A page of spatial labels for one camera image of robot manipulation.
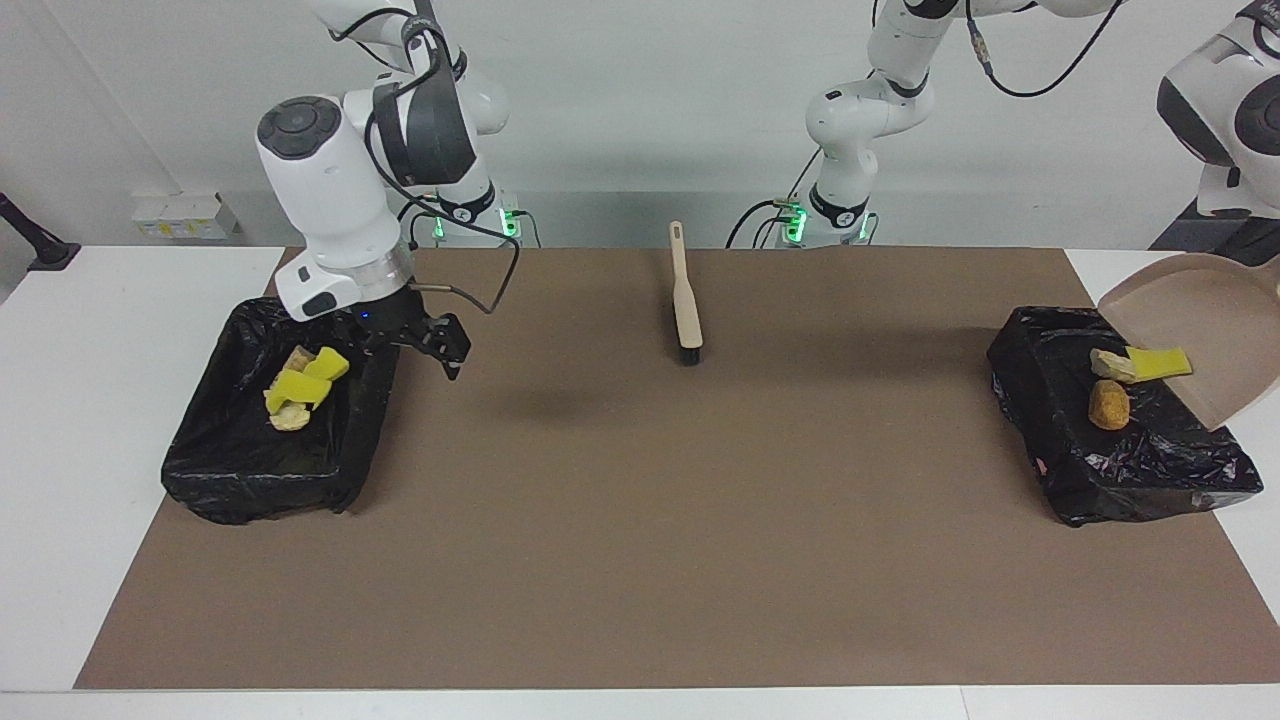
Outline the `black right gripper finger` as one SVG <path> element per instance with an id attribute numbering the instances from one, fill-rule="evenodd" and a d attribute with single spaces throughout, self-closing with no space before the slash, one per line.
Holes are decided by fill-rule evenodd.
<path id="1" fill-rule="evenodd" d="M 472 347 L 461 319 L 452 313 L 411 319 L 399 331 L 399 341 L 439 361 L 448 380 L 457 380 Z"/>

